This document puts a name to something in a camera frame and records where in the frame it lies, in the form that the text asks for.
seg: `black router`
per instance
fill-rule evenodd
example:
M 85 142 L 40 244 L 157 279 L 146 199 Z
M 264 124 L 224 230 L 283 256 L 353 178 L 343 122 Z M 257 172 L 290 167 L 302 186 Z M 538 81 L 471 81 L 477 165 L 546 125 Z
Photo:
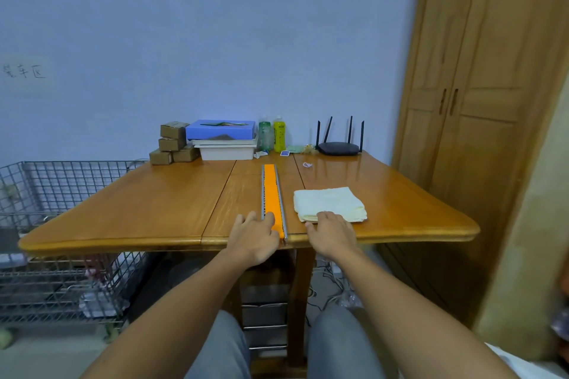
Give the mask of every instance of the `black router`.
M 361 153 L 364 147 L 364 122 L 361 123 L 361 135 L 359 137 L 359 148 L 356 144 L 352 144 L 350 140 L 352 139 L 352 118 L 350 117 L 350 130 L 348 133 L 348 142 L 326 142 L 328 139 L 328 132 L 330 132 L 330 125 L 332 124 L 332 117 L 328 122 L 328 128 L 326 129 L 326 135 L 324 136 L 324 142 L 318 144 L 320 139 L 320 120 L 318 121 L 317 130 L 317 146 L 316 149 L 322 153 L 329 156 L 355 156 Z

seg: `wooden cabinet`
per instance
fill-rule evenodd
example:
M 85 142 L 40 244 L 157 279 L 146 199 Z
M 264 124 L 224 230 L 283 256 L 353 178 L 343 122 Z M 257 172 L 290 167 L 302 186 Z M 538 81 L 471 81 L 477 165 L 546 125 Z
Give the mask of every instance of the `wooden cabinet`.
M 565 75 L 569 0 L 418 0 L 392 165 L 480 225 L 470 243 L 399 243 L 416 286 L 471 325 L 537 131 Z

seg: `folded towel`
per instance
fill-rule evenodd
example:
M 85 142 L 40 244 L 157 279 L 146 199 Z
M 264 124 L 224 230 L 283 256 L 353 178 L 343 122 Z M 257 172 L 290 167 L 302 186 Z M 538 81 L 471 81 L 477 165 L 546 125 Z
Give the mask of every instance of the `folded towel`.
M 317 213 L 331 211 L 348 222 L 367 219 L 364 204 L 352 194 L 349 187 L 322 190 L 297 190 L 294 193 L 294 210 L 301 222 L 318 221 Z

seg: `orange ruler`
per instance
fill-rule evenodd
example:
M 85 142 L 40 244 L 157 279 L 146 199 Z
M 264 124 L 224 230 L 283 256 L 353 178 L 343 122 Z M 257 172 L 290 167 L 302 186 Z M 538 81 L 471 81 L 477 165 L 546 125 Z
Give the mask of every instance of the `orange ruler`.
M 263 165 L 263 173 L 261 179 L 261 214 L 263 219 L 268 212 L 275 215 L 275 224 L 273 229 L 279 233 L 279 237 L 286 244 L 288 235 L 286 232 L 285 210 L 281 199 L 281 186 L 279 185 L 279 176 L 276 173 L 274 164 Z

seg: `wooden table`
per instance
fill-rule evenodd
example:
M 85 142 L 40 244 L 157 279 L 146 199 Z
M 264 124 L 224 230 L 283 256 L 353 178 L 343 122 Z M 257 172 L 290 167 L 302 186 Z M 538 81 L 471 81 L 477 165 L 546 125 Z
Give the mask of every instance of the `wooden table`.
M 305 168 L 303 162 L 312 164 Z M 293 206 L 301 189 L 348 186 L 365 205 L 354 224 L 361 243 L 467 241 L 480 231 L 469 217 L 437 200 L 364 152 L 354 157 L 273 153 L 258 160 L 149 163 L 20 240 L 31 254 L 131 250 L 220 250 L 238 213 L 260 214 L 262 165 L 277 167 L 288 229 L 286 248 L 308 247 Z M 314 251 L 298 249 L 288 311 L 288 361 L 303 362 L 304 314 Z

